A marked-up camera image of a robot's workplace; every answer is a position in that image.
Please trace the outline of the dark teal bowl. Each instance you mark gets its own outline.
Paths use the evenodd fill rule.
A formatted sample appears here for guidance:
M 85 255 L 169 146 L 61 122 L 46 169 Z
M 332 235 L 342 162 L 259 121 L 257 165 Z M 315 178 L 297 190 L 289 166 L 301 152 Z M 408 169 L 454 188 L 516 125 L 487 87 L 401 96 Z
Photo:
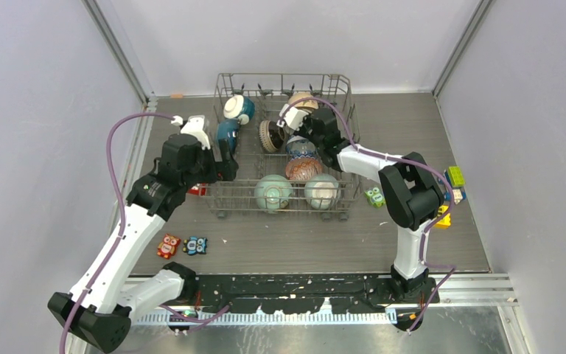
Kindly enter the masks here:
M 217 125 L 216 141 L 227 141 L 232 155 L 236 152 L 239 130 L 240 122 L 238 119 L 224 119 Z

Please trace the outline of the grey wire dish rack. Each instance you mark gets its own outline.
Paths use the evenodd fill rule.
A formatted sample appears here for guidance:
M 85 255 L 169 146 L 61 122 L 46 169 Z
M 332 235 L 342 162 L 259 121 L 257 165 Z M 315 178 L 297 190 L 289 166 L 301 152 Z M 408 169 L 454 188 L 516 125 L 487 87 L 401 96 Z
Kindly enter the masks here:
M 276 153 L 266 152 L 259 141 L 260 122 L 270 120 L 276 123 L 280 111 L 288 105 L 288 99 L 300 91 L 310 92 L 319 108 L 333 110 L 343 138 L 358 138 L 355 106 L 351 98 L 352 89 L 349 79 L 341 74 L 219 74 L 214 93 L 215 123 L 212 143 L 218 145 L 217 125 L 225 119 L 223 106 L 228 98 L 235 94 L 249 97 L 255 103 L 256 111 L 247 125 L 240 125 L 237 148 L 233 155 L 239 165 L 236 179 L 208 186 L 206 199 L 210 210 L 217 217 L 224 218 L 230 212 L 263 212 L 257 208 L 254 200 L 254 187 L 261 178 L 276 174 L 284 176 L 292 184 L 293 197 L 288 208 L 275 214 L 316 212 L 324 221 L 333 216 L 338 216 L 342 221 L 348 218 L 351 205 L 362 192 L 358 175 L 327 167 L 318 156 L 317 160 L 323 168 L 322 173 L 338 180 L 340 196 L 331 209 L 312 209 L 304 197 L 304 185 L 307 181 L 291 181 L 285 175 L 285 167 L 291 160 L 285 151 L 285 145 L 291 136 L 297 136 L 295 131 L 283 128 L 287 139 Z

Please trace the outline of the celadon green bowl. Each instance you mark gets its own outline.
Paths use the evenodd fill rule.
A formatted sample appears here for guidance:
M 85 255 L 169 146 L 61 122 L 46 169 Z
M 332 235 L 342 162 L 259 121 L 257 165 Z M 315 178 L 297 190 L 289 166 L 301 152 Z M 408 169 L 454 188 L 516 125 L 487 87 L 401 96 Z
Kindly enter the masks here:
M 293 197 L 292 184 L 281 175 L 267 175 L 254 187 L 254 200 L 263 212 L 275 214 L 289 207 Z
M 321 173 L 313 176 L 304 185 L 304 197 L 312 209 L 331 209 L 339 199 L 340 184 L 329 174 Z

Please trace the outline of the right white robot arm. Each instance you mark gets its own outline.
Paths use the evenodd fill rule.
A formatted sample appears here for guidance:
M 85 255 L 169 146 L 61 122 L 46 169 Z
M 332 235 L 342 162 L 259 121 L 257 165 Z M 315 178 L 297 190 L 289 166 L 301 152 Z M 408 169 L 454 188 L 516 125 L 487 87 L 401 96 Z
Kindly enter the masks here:
M 305 115 L 295 134 L 316 146 L 327 167 L 380 184 L 388 214 L 398 230 L 396 258 L 388 286 L 395 299 L 411 302 L 420 294 L 428 277 L 428 267 L 423 261 L 425 232 L 444 203 L 425 160 L 419 153 L 394 156 L 343 138 L 338 118 L 329 108 Z

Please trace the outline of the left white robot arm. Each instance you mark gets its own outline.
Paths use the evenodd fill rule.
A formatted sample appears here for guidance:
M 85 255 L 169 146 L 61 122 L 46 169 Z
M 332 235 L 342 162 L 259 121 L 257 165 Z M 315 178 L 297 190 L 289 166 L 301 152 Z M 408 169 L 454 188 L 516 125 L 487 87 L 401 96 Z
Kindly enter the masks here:
M 238 164 L 228 140 L 219 140 L 218 146 L 220 160 L 187 133 L 173 134 L 163 144 L 153 170 L 134 183 L 120 222 L 90 268 L 69 292 L 50 297 L 47 307 L 68 333 L 112 353 L 143 315 L 168 301 L 188 305 L 195 299 L 195 272 L 176 262 L 128 291 L 122 286 L 193 186 L 235 179 Z

